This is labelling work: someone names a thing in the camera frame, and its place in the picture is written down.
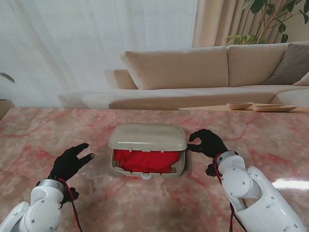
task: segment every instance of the sofa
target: sofa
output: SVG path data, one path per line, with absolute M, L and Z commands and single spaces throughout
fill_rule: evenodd
M 309 41 L 296 44 L 309 45 Z M 62 94 L 65 107 L 178 110 L 228 102 L 309 107 L 309 86 L 263 85 L 287 43 L 125 52 L 127 70 L 106 70 L 110 89 Z

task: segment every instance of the gray pillow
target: gray pillow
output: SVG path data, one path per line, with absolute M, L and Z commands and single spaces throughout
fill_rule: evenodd
M 263 85 L 292 85 L 309 71 L 309 46 L 289 43 L 281 63 Z

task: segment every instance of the red fabric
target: red fabric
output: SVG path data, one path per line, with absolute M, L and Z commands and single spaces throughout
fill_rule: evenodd
M 120 167 L 130 172 L 169 173 L 171 165 L 179 161 L 179 151 L 128 151 L 114 150 L 114 159 Z

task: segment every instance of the open lid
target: open lid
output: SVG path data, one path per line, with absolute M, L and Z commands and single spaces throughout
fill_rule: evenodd
M 187 141 L 183 129 L 165 123 L 126 123 L 112 133 L 109 147 L 120 150 L 183 151 Z

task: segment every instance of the table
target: table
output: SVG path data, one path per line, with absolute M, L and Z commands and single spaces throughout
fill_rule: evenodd
M 205 174 L 211 162 L 192 153 L 192 172 L 176 179 L 115 178 L 108 139 L 126 122 L 180 125 L 189 136 L 208 128 L 237 150 L 280 190 L 309 230 L 309 115 L 215 111 L 147 111 L 14 108 L 0 122 L 0 221 L 35 184 L 48 176 L 64 150 L 89 143 L 81 157 L 94 160 L 68 181 L 85 232 L 226 232 L 230 209 L 218 181 Z M 75 232 L 70 204 L 60 232 Z M 242 231 L 234 222 L 234 231 Z
M 255 103 L 245 110 L 233 110 L 234 112 L 255 112 L 253 108 L 259 105 L 270 105 L 270 104 L 260 104 Z M 188 108 L 180 108 L 179 110 L 189 110 L 189 111 L 231 111 L 227 108 L 226 105 L 215 105 L 215 106 L 201 106 L 201 107 L 188 107 Z M 294 110 L 289 111 L 288 113 L 302 113 L 309 114 L 309 107 L 297 107 Z

